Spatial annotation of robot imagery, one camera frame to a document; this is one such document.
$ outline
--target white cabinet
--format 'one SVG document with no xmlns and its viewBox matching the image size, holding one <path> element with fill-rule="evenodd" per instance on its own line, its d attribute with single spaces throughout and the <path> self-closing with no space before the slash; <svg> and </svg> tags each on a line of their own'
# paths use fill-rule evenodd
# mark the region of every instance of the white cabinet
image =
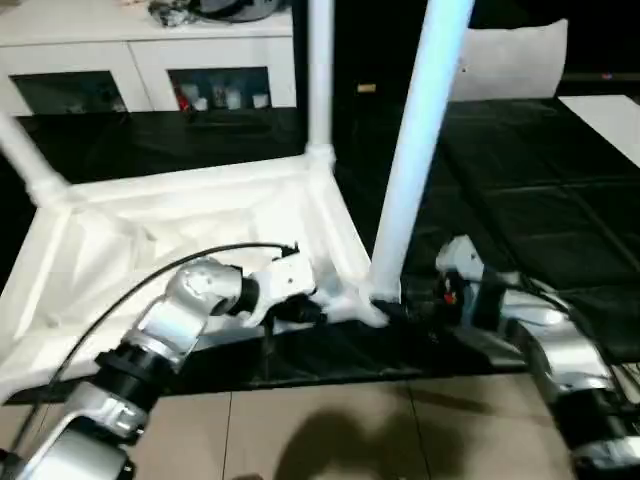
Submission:
<svg viewBox="0 0 640 480">
<path fill-rule="evenodd" d="M 212 105 L 225 90 L 240 97 L 234 99 L 240 108 L 253 108 L 253 97 L 261 106 L 295 106 L 292 38 L 131 42 L 131 51 L 154 110 L 177 110 L 175 92 L 186 87 L 209 108 L 226 106 L 225 98 Z"/>
<path fill-rule="evenodd" d="M 295 106 L 291 12 L 177 28 L 116 0 L 28 0 L 0 13 L 6 112 L 176 110 L 176 93 L 208 108 Z"/>
<path fill-rule="evenodd" d="M 0 48 L 3 111 L 31 115 L 34 110 L 60 113 L 58 110 L 65 107 L 81 109 L 78 89 L 93 89 L 85 92 L 86 96 L 93 93 L 98 99 L 107 94 L 119 96 L 104 102 L 120 102 L 131 112 L 152 109 L 126 42 Z"/>
</svg>

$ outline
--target black joint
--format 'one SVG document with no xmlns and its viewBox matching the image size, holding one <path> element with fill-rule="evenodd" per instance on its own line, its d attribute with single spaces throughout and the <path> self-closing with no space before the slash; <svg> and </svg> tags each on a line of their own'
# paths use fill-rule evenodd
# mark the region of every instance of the black joint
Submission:
<svg viewBox="0 0 640 480">
<path fill-rule="evenodd" d="M 93 384 L 150 411 L 175 377 L 166 358 L 136 345 L 122 343 L 96 358 L 101 367 Z"/>
<path fill-rule="evenodd" d="M 635 435 L 632 419 L 619 409 L 615 392 L 579 390 L 562 395 L 552 405 L 556 425 L 569 449 Z"/>
<path fill-rule="evenodd" d="M 242 279 L 242 293 L 236 304 L 229 310 L 229 315 L 237 315 L 240 312 L 253 312 L 258 303 L 260 286 L 253 278 Z"/>
<path fill-rule="evenodd" d="M 507 285 L 491 272 L 485 272 L 482 280 L 487 282 L 478 290 L 472 323 L 474 327 L 496 331 L 500 324 L 500 308 Z"/>
<path fill-rule="evenodd" d="M 295 295 L 274 306 L 270 313 L 278 320 L 291 323 L 323 324 L 327 315 L 322 312 L 320 305 L 309 300 L 306 295 Z"/>
</svg>

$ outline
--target white countertop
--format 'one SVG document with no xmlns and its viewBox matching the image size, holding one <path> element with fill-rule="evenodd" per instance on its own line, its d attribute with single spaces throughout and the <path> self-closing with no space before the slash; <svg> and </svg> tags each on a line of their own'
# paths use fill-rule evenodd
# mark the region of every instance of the white countertop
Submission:
<svg viewBox="0 0 640 480">
<path fill-rule="evenodd" d="M 200 22 L 177 28 L 160 26 L 146 3 L 119 0 L 23 0 L 0 11 L 0 47 L 43 43 L 172 40 L 227 37 L 290 37 L 290 12 L 258 22 Z"/>
</svg>

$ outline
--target wire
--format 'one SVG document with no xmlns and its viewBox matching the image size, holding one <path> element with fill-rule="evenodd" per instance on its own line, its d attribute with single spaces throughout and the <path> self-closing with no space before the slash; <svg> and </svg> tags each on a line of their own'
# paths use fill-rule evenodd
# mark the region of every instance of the wire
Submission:
<svg viewBox="0 0 640 480">
<path fill-rule="evenodd" d="M 546 292 L 544 292 L 544 290 L 537 290 L 535 288 L 526 287 L 523 285 L 512 285 L 510 283 L 500 281 L 500 280 L 485 280 L 485 279 L 465 278 L 465 277 L 462 277 L 462 280 L 468 283 L 476 284 L 476 285 L 502 287 L 502 288 L 505 288 L 506 290 L 513 290 L 516 292 L 527 293 L 529 295 L 532 295 L 536 298 L 539 298 L 540 300 L 544 300 L 545 302 L 551 304 L 554 307 L 554 309 L 560 313 L 566 313 L 566 314 L 571 313 L 571 310 L 569 309 L 569 307 L 567 307 L 560 300 L 557 300 L 552 296 L 550 296 L 549 294 L 547 294 Z"/>
<path fill-rule="evenodd" d="M 69 367 L 69 365 L 71 364 L 71 361 L 73 360 L 75 355 L 78 353 L 78 351 L 80 350 L 82 345 L 84 345 L 84 343 L 89 339 L 89 337 L 91 337 L 91 335 L 93 335 L 93 333 L 96 331 L 96 329 L 100 325 L 102 325 L 102 323 L 107 318 L 109 318 L 109 316 L 111 316 L 111 314 L 116 309 L 118 309 L 123 303 L 125 303 L 127 300 L 129 300 L 133 295 L 135 295 L 144 286 L 148 285 L 149 283 L 151 283 L 153 280 L 155 280 L 159 276 L 165 274 L 166 272 L 168 272 L 170 270 L 173 270 L 176 267 L 179 267 L 179 266 L 181 266 L 181 265 L 183 265 L 183 264 L 185 264 L 187 262 L 190 262 L 192 260 L 195 260 L 197 258 L 202 258 L 202 257 L 205 257 L 207 255 L 214 254 L 214 253 L 228 252 L 230 250 L 240 250 L 240 249 L 245 249 L 245 248 L 279 248 L 282 251 L 283 256 L 287 252 L 295 252 L 295 251 L 297 251 L 293 247 L 290 247 L 288 245 L 279 244 L 279 243 L 249 242 L 249 243 L 236 243 L 236 244 L 232 244 L 232 245 L 222 245 L 222 246 L 218 246 L 218 247 L 210 247 L 210 248 L 201 250 L 199 252 L 195 252 L 195 253 L 192 253 L 190 255 L 186 255 L 186 256 L 184 256 L 182 258 L 179 258 L 178 260 L 174 260 L 173 262 L 168 263 L 164 267 L 161 267 L 158 270 L 150 273 L 147 277 L 142 279 L 135 286 L 133 286 L 129 291 L 127 291 L 124 295 L 122 295 L 118 300 L 116 300 L 113 305 L 111 305 L 109 308 L 107 308 L 107 310 L 102 315 L 100 315 L 100 317 L 98 317 L 89 326 L 89 328 L 82 334 L 82 336 L 78 339 L 76 344 L 69 351 L 69 353 L 67 354 L 65 359 L 62 361 L 60 366 L 54 372 L 53 376 L 49 380 L 48 385 L 40 393 L 40 395 L 38 396 L 38 398 L 34 402 L 33 406 L 31 407 L 31 410 L 29 411 L 29 413 L 27 414 L 27 416 L 23 420 L 22 425 L 20 426 L 20 429 L 18 430 L 18 433 L 14 437 L 13 442 L 11 442 L 11 451 L 14 452 L 14 453 L 18 452 L 18 449 L 22 445 L 22 442 L 23 442 L 23 440 L 25 438 L 25 435 L 27 434 L 27 432 L 31 428 L 31 424 L 33 423 L 33 421 L 35 420 L 36 416 L 38 415 L 38 412 L 39 412 L 40 408 L 42 407 L 42 404 L 44 403 L 45 398 L 48 397 L 52 393 L 52 391 L 53 391 L 53 389 L 55 387 L 55 384 L 60 381 L 60 378 L 64 374 L 65 370 Z"/>
</svg>

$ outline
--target glass cabinet door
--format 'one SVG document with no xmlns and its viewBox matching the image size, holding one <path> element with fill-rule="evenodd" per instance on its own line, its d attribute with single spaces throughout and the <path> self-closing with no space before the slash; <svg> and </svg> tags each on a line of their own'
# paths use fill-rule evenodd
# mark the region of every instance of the glass cabinet door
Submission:
<svg viewBox="0 0 640 480">
<path fill-rule="evenodd" d="M 11 75 L 34 115 L 126 111 L 108 71 Z"/>
</svg>

